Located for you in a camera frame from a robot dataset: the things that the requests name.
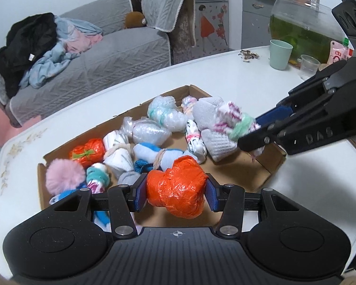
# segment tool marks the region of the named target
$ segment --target cardboard box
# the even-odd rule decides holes
[[[176,99],[177,106],[180,106],[182,99],[188,95],[197,99],[210,96],[208,93],[195,86],[183,86],[163,94],[163,96],[168,95],[173,96]],[[103,138],[109,132],[120,129],[122,120],[126,116],[133,117],[134,120],[146,116],[151,101],[152,100],[149,100],[93,129],[90,129],[46,154],[44,156],[46,165],[38,164],[37,168],[41,208],[45,209],[49,206],[48,202],[52,197],[45,187],[46,169],[52,160],[56,158],[68,158],[69,152],[75,146],[84,144],[91,138]],[[187,149],[187,142],[183,133],[173,133],[173,136],[168,139],[162,147],[185,150]],[[247,192],[254,192],[278,170],[285,161],[285,158],[285,151],[275,143],[272,143],[265,147],[264,152],[254,162],[247,153],[237,151],[233,155],[217,163],[214,163],[210,157],[207,157],[207,160],[201,164],[201,167],[205,172],[211,173],[220,184],[232,183],[242,186]],[[113,184],[116,184],[116,179],[113,177],[111,177],[111,181]],[[149,204],[146,204],[142,212],[135,214],[138,224],[155,227],[212,226],[218,222],[220,216],[221,212],[212,212],[207,202],[205,202],[203,213],[193,220],[177,218],[171,215],[165,208],[153,207]]]

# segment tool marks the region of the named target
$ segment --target pink snack package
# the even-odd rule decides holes
[[[352,57],[353,50],[338,42],[331,41],[330,48],[331,50],[329,51],[327,65],[331,65],[340,60],[347,60]]]

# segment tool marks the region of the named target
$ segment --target white table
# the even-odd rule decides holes
[[[75,103],[13,138],[0,153],[0,273],[10,277],[2,245],[14,226],[40,211],[37,164],[43,155],[113,116],[158,94],[196,85],[233,100],[258,116],[302,80],[297,70],[269,66],[267,47],[253,49],[259,60],[242,61],[228,52],[171,66],[106,89]],[[288,157],[268,182],[284,195],[343,229],[356,253],[356,150],[342,141]]]

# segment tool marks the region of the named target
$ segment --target clear plastic cup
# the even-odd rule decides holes
[[[315,75],[320,66],[320,62],[311,56],[301,55],[301,70],[299,77],[303,80],[307,80]]]

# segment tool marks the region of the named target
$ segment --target pink chair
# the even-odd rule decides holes
[[[20,128],[13,127],[5,112],[0,108],[0,147],[2,147],[9,139],[20,134],[22,131],[28,129],[32,125],[41,121],[41,116],[31,118],[26,121]]]

